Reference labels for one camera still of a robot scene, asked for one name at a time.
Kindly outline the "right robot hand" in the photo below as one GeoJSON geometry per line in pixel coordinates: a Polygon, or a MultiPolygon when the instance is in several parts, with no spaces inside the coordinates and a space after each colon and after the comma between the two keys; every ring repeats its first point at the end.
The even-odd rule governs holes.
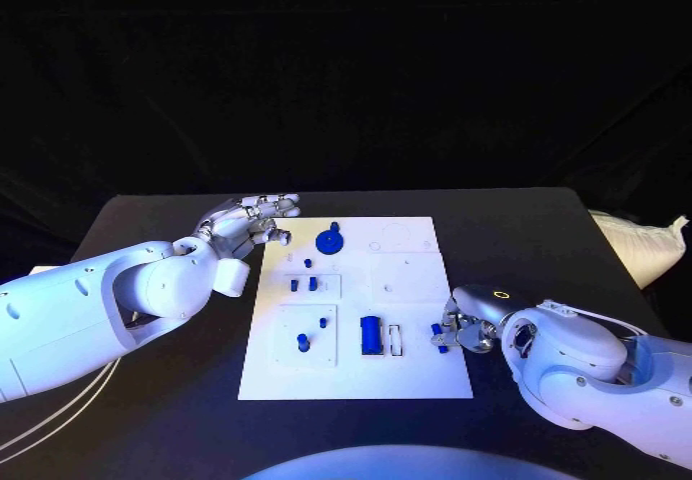
{"type": "Polygon", "coordinates": [[[519,294],[504,289],[476,284],[455,287],[441,321],[431,325],[431,344],[441,353],[451,348],[487,353],[500,339],[510,316],[533,306],[519,294]]]}

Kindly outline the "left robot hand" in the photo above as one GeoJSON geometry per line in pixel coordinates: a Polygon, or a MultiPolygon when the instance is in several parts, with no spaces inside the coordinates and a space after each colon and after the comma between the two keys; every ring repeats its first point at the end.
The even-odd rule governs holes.
{"type": "Polygon", "coordinates": [[[212,247],[220,259],[242,260],[256,245],[287,246],[291,232],[278,228],[275,218],[300,215],[295,193],[229,199],[202,217],[193,236],[212,247]]]}

